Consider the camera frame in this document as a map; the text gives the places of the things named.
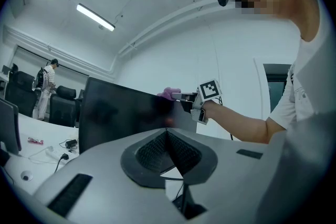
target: backpack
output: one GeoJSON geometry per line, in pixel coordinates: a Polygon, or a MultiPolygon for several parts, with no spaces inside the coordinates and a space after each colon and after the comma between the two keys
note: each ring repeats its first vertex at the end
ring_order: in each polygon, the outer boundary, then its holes
{"type": "Polygon", "coordinates": [[[49,74],[47,70],[41,67],[41,70],[37,73],[36,76],[35,88],[40,88],[41,91],[43,91],[48,86],[48,82],[49,82],[49,74]]]}

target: mesh panel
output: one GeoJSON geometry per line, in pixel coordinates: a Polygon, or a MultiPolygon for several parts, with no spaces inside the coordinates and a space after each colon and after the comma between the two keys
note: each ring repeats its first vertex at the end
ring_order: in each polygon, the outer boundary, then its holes
{"type": "Polygon", "coordinates": [[[167,134],[167,144],[170,156],[181,175],[189,172],[202,158],[199,150],[171,133],[167,134]]]}
{"type": "Polygon", "coordinates": [[[62,126],[74,127],[76,120],[76,104],[74,100],[67,100],[57,95],[50,98],[49,122],[62,126]]]}
{"type": "Polygon", "coordinates": [[[143,167],[160,172],[162,156],[165,153],[165,136],[165,133],[161,134],[137,151],[135,156],[143,167]]]}
{"type": "Polygon", "coordinates": [[[171,133],[151,140],[139,148],[135,156],[143,167],[159,173],[165,152],[169,153],[181,175],[190,171],[202,158],[199,150],[171,133]]]}
{"type": "Polygon", "coordinates": [[[34,77],[27,73],[19,71],[13,74],[13,82],[21,89],[31,91],[33,87],[34,77]]]}
{"type": "Polygon", "coordinates": [[[26,91],[10,82],[6,88],[5,99],[19,108],[19,113],[31,117],[37,96],[33,91],[26,91]]]}

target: white table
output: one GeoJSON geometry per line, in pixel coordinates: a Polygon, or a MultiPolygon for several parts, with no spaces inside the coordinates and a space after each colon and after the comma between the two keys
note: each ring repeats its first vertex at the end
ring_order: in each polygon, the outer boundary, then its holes
{"type": "Polygon", "coordinates": [[[64,140],[78,139],[78,129],[35,120],[22,114],[19,114],[18,122],[22,150],[19,152],[20,156],[10,154],[11,157],[5,165],[5,169],[13,178],[16,186],[32,195],[54,173],[57,165],[57,160],[49,157],[45,151],[41,150],[49,146],[61,148],[59,143],[64,140]],[[27,142],[28,137],[43,140],[44,144],[30,144],[27,142]],[[31,181],[21,179],[20,175],[25,170],[32,172],[33,178],[31,181]]]}
{"type": "Polygon", "coordinates": [[[0,72],[0,80],[5,81],[6,83],[9,82],[9,78],[7,75],[3,74],[2,72],[0,72]]]}

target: person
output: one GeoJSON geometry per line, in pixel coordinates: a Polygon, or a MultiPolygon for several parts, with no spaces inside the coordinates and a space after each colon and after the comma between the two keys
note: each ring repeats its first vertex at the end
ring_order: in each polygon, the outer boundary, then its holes
{"type": "Polygon", "coordinates": [[[40,99],[38,101],[38,120],[44,121],[44,116],[47,110],[48,100],[52,89],[55,87],[55,69],[59,66],[58,60],[54,59],[51,61],[50,65],[46,66],[44,69],[48,72],[48,85],[45,87],[41,93],[40,99]]]}
{"type": "MultiPolygon", "coordinates": [[[[273,134],[286,130],[292,123],[314,114],[309,97],[297,78],[297,73],[333,35],[334,29],[322,0],[234,1],[236,6],[253,8],[255,13],[291,20],[300,30],[301,40],[296,61],[289,69],[282,98],[267,120],[243,116],[212,100],[203,105],[205,116],[215,120],[236,138],[248,142],[268,143],[273,134]]],[[[172,89],[167,88],[160,95],[170,99],[171,92],[172,89]]]]}

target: computer monitor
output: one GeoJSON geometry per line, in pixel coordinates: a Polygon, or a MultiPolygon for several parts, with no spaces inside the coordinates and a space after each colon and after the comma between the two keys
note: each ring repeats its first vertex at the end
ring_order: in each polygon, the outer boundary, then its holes
{"type": "Polygon", "coordinates": [[[21,142],[18,128],[19,109],[16,105],[0,98],[0,141],[8,152],[18,155],[21,142]]]}
{"type": "Polygon", "coordinates": [[[5,74],[5,75],[8,75],[8,73],[11,71],[11,68],[3,65],[2,66],[2,73],[5,74]]]}
{"type": "MultiPolygon", "coordinates": [[[[96,145],[154,129],[196,132],[197,123],[182,108],[149,93],[89,78],[79,120],[80,153],[96,145]]],[[[170,160],[163,170],[173,166],[170,160]]]]}
{"type": "Polygon", "coordinates": [[[83,99],[84,98],[84,90],[80,90],[78,99],[83,99]]]}

